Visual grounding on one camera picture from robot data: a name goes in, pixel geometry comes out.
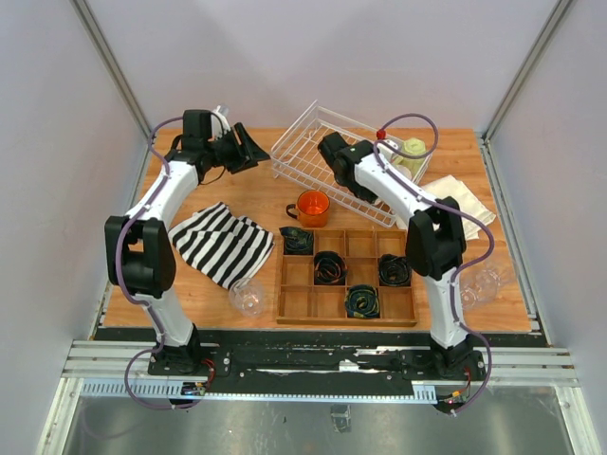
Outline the orange enamel mug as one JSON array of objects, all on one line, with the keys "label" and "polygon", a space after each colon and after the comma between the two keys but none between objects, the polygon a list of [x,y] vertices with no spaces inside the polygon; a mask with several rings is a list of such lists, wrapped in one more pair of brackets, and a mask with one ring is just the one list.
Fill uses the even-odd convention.
[{"label": "orange enamel mug", "polygon": [[324,228],[328,223],[330,199],[323,191],[307,190],[295,204],[285,207],[285,213],[305,228]]}]

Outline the yellow-green mug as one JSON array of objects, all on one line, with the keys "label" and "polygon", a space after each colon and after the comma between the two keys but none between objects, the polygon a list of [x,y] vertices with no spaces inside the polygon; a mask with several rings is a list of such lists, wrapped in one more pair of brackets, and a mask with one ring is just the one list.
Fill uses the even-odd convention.
[{"label": "yellow-green mug", "polygon": [[406,139],[402,144],[401,152],[407,155],[407,157],[402,157],[406,159],[407,166],[415,177],[425,160],[422,158],[422,155],[427,152],[425,142],[416,137]]}]

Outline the pink white mug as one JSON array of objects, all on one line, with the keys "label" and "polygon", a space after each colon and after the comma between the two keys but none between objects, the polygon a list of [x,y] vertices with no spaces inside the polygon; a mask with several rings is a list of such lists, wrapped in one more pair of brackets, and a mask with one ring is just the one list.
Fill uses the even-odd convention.
[{"label": "pink white mug", "polygon": [[399,173],[404,175],[407,179],[412,179],[412,172],[407,166],[407,161],[404,157],[390,153],[386,155],[386,159]]}]

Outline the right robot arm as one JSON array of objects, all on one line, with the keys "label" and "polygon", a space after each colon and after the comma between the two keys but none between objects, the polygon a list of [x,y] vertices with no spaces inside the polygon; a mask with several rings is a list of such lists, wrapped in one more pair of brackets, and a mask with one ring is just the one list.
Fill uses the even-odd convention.
[{"label": "right robot arm", "polygon": [[431,337],[440,346],[429,357],[430,367],[439,378],[453,378],[464,367],[455,347],[467,338],[458,276],[466,241],[457,202],[437,199],[416,186],[368,140],[351,145],[331,133],[318,150],[339,185],[364,200],[380,199],[407,224],[405,257],[425,283]]}]

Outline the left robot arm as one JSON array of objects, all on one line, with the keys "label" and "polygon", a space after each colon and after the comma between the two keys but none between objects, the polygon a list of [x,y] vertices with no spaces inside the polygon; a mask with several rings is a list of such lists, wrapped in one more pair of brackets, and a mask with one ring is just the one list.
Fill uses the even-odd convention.
[{"label": "left robot arm", "polygon": [[217,106],[177,117],[182,132],[159,158],[155,182],[131,209],[104,225],[110,282],[147,313],[159,347],[173,348],[170,363],[185,375],[201,368],[203,352],[192,345],[196,330],[176,296],[175,256],[229,290],[252,278],[274,247],[271,232],[246,216],[233,216],[223,202],[173,223],[210,170],[240,173],[269,158],[243,124],[230,125],[227,115],[226,107]]}]

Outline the rolled belt top left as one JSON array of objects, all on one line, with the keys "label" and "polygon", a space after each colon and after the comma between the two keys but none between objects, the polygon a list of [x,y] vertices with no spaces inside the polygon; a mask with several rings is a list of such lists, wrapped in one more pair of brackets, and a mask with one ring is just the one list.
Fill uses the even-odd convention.
[{"label": "rolled belt top left", "polygon": [[313,254],[314,235],[299,227],[280,227],[285,255],[307,256]]}]

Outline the rolled belt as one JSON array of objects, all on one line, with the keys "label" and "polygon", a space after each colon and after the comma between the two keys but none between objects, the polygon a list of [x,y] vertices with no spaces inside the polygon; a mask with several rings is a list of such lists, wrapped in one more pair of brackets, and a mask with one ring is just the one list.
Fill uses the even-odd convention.
[{"label": "rolled belt", "polygon": [[307,256],[313,254],[314,235],[299,227],[280,227],[285,255]]},{"label": "rolled belt", "polygon": [[377,263],[378,278],[381,285],[404,287],[411,284],[411,268],[405,256],[384,254]]},{"label": "rolled belt", "polygon": [[347,265],[335,251],[318,252],[313,258],[313,278],[316,285],[345,285]]},{"label": "rolled belt", "polygon": [[344,307],[348,318],[378,319],[380,309],[377,289],[369,284],[351,286],[345,295]]}]

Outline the rolled belt middle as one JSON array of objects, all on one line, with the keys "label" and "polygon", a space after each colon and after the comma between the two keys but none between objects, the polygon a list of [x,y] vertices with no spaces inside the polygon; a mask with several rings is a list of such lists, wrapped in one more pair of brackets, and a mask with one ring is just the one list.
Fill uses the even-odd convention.
[{"label": "rolled belt middle", "polygon": [[318,252],[313,258],[313,278],[316,285],[345,285],[347,265],[335,251]]}]

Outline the rolled belt right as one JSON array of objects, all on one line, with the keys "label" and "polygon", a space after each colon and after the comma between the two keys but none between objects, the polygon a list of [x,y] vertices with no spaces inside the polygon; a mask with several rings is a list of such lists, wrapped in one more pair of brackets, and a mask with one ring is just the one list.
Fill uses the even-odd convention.
[{"label": "rolled belt right", "polygon": [[377,263],[378,278],[381,285],[404,287],[411,284],[411,268],[405,256],[384,254]]}]

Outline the cream folded cloth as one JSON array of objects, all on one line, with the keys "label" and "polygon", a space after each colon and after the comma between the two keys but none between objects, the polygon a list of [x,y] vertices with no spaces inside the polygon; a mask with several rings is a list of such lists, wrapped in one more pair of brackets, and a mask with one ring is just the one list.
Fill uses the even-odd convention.
[{"label": "cream folded cloth", "polygon": [[463,181],[456,179],[451,174],[424,185],[422,189],[436,198],[453,197],[458,202],[461,211],[474,217],[485,226],[490,225],[496,218],[496,214],[490,211]]}]

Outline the rolled belt bottom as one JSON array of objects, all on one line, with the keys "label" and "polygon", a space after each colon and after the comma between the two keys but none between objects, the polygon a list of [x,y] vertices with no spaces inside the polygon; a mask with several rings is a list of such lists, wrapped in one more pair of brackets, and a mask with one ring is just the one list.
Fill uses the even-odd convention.
[{"label": "rolled belt bottom", "polygon": [[345,295],[344,307],[348,318],[378,319],[380,309],[377,289],[369,284],[351,286]]}]

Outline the clear plastic cup left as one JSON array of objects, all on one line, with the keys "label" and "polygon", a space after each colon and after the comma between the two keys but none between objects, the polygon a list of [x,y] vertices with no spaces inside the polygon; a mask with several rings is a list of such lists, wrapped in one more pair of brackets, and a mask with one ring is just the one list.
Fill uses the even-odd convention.
[{"label": "clear plastic cup left", "polygon": [[247,317],[260,316],[265,306],[265,291],[254,278],[237,280],[229,290],[230,304]]}]

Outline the clear plastic cup right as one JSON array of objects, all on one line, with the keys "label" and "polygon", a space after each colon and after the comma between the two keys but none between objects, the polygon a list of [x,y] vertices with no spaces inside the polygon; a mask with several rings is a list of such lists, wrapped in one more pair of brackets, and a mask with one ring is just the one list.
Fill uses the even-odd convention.
[{"label": "clear plastic cup right", "polygon": [[493,253],[489,258],[461,273],[460,295],[463,308],[470,310],[493,302],[498,291],[515,282],[516,266],[507,254]]}]

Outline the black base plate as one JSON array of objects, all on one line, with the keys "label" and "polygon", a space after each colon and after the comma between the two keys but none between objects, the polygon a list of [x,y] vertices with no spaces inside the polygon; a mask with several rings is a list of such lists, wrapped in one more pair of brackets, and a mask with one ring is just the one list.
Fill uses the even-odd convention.
[{"label": "black base plate", "polygon": [[213,373],[216,392],[405,395],[416,380],[486,379],[471,337],[452,350],[423,333],[197,330],[193,341],[152,355],[150,375]]}]

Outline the aluminium rail frame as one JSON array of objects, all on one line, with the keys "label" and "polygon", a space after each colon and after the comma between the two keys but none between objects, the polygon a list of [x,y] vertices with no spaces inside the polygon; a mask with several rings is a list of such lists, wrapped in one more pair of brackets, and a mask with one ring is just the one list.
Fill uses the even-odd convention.
[{"label": "aluminium rail frame", "polygon": [[40,454],[599,454],[572,356],[497,335],[442,371],[424,334],[211,331],[192,373],[141,330],[74,341]]}]

